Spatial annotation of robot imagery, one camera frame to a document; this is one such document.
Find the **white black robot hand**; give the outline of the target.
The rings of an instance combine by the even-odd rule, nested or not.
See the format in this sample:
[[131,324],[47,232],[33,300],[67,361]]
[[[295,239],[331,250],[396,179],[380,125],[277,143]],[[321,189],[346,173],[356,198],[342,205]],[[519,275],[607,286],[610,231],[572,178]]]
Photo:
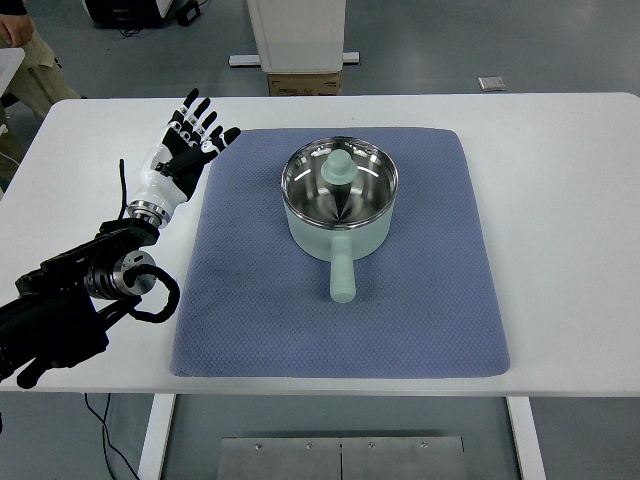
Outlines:
[[193,89],[174,110],[157,136],[141,174],[141,187],[126,211],[158,228],[165,227],[177,207],[189,201],[204,167],[241,134],[237,127],[217,123],[218,113],[209,97]]

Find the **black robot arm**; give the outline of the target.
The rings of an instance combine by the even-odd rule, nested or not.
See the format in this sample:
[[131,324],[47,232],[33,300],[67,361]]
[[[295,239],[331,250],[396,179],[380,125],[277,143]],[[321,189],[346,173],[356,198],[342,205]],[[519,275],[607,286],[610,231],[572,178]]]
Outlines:
[[108,221],[92,240],[21,276],[17,299],[1,308],[2,379],[15,376],[30,389],[51,369],[103,353],[108,330],[123,317],[166,321],[180,291],[144,250],[158,238],[149,221]]

